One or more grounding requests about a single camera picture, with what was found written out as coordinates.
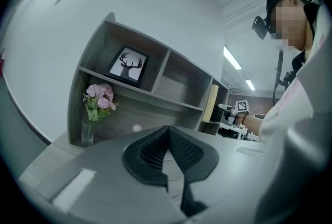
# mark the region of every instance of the flower vase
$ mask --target flower vase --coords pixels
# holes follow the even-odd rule
[[[82,121],[81,125],[81,141],[83,147],[90,147],[93,145],[93,130],[95,123]]]

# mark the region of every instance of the gray desk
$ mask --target gray desk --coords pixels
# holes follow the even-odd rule
[[[84,148],[68,143],[67,133],[49,145],[22,173],[19,182],[35,189],[48,173],[54,172],[84,151]],[[168,151],[164,158],[163,172],[169,180],[169,195],[176,205],[180,205],[183,191],[183,173]]]

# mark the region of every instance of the person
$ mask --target person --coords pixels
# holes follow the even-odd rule
[[[274,38],[282,39],[283,44],[301,51],[292,61],[296,74],[323,44],[331,28],[330,13],[323,2],[308,0],[267,0],[266,11],[268,32]],[[312,114],[309,98],[295,77],[263,120],[238,114],[237,122],[258,135],[260,141],[267,142],[275,132]]]

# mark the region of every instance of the deer antler picture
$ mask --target deer antler picture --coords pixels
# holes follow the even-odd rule
[[[147,55],[125,45],[114,57],[104,75],[139,87],[147,60]]]

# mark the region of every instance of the ceiling light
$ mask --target ceiling light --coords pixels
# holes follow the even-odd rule
[[[247,82],[247,84],[251,90],[255,90],[255,87],[254,87],[253,83],[251,82],[251,80],[246,80],[245,82]]]
[[[237,62],[234,56],[232,56],[226,46],[224,46],[224,57],[227,58],[227,60],[235,67],[236,70],[242,69],[240,64]]]

